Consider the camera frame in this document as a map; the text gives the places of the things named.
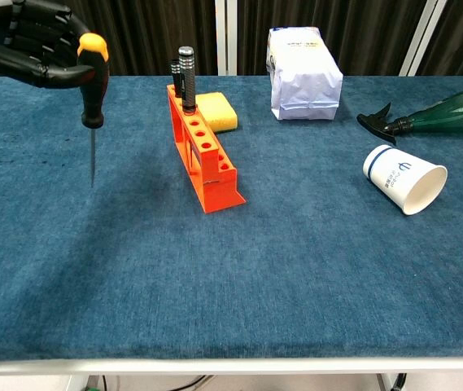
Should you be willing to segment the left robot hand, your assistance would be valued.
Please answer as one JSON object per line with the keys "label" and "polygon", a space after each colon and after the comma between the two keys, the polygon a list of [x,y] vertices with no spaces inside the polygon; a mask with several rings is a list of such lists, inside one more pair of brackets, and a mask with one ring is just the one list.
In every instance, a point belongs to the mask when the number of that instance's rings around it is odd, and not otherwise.
{"label": "left robot hand", "polygon": [[88,83],[94,66],[78,59],[89,29],[71,8],[52,1],[0,4],[0,75],[49,89]]}

